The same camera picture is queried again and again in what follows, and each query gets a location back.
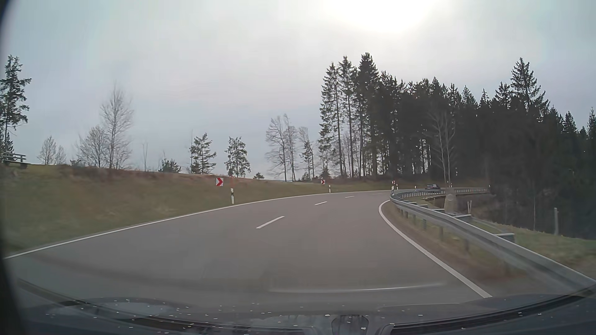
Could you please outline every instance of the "sun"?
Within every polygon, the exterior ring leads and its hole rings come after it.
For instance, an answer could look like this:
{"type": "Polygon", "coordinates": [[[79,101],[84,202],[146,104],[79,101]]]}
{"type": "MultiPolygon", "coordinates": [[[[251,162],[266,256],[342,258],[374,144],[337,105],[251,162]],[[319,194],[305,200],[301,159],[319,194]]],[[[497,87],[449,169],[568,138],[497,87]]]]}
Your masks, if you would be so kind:
{"type": "Polygon", "coordinates": [[[333,0],[321,14],[358,30],[400,33],[423,23],[440,0],[333,0]]]}

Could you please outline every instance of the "forest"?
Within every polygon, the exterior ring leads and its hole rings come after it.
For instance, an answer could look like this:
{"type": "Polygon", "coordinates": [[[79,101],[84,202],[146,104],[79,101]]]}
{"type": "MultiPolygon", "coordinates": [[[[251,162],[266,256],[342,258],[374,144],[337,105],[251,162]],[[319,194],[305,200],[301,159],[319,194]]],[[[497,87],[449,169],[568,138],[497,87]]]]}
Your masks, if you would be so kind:
{"type": "Polygon", "coordinates": [[[520,58],[508,82],[476,100],[437,78],[404,82],[379,72],[369,53],[331,63],[321,91],[316,143],[322,175],[431,178],[445,185],[482,178],[502,210],[494,220],[596,238],[596,119],[578,128],[545,97],[520,58]]]}

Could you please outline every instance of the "curved road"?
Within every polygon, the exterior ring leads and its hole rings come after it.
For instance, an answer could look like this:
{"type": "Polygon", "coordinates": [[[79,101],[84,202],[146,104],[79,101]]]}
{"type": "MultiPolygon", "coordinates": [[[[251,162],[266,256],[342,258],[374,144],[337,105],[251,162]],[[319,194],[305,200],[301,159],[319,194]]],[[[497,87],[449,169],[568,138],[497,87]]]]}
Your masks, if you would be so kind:
{"type": "Polygon", "coordinates": [[[256,303],[339,310],[480,299],[465,278],[383,219],[379,208],[388,195],[316,194],[226,207],[7,262],[16,277],[78,299],[146,297],[206,310],[256,303]]]}

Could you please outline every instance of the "dry grass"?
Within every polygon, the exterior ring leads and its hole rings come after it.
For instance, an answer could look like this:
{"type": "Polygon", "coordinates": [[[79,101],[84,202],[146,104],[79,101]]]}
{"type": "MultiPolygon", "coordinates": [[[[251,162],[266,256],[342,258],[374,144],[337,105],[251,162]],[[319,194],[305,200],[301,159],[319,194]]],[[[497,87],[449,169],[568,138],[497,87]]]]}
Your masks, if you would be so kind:
{"type": "Polygon", "coordinates": [[[466,250],[464,240],[447,229],[443,229],[441,237],[440,226],[426,222],[425,228],[422,219],[416,218],[414,221],[411,215],[406,218],[392,203],[386,203],[383,206],[383,213],[406,235],[441,260],[459,267],[461,271],[474,271],[469,273],[474,278],[499,278],[521,274],[519,271],[505,267],[503,261],[473,244],[470,244],[469,249],[466,250]]]}
{"type": "MultiPolygon", "coordinates": [[[[327,185],[177,173],[31,165],[0,167],[8,251],[235,203],[328,192],[327,185]]],[[[390,182],[334,185],[334,192],[388,190],[390,182]]]]}
{"type": "MultiPolygon", "coordinates": [[[[423,197],[410,199],[418,203],[427,203],[433,206],[433,201],[425,201],[423,197]]],[[[436,200],[436,204],[442,207],[441,199],[436,200]]],[[[476,206],[476,211],[473,215],[483,212],[485,207],[476,206]]],[[[478,222],[471,222],[471,224],[484,229],[491,233],[497,233],[494,228],[483,225],[478,222]]],[[[553,235],[540,231],[532,231],[525,228],[518,228],[512,225],[497,224],[498,228],[504,231],[511,231],[516,235],[516,243],[522,247],[530,249],[536,253],[546,256],[556,262],[566,265],[576,271],[579,271],[589,277],[596,278],[596,241],[584,240],[581,238],[565,237],[560,235],[553,235]]]]}

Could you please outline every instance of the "distant car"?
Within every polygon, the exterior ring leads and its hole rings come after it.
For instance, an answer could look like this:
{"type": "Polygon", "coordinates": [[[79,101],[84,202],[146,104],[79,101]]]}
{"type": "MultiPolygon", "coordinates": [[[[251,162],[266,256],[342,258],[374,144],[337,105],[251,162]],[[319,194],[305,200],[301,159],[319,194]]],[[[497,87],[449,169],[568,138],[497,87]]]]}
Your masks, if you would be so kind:
{"type": "Polygon", "coordinates": [[[439,192],[441,190],[441,187],[437,184],[428,184],[426,185],[426,190],[429,192],[439,192]]]}

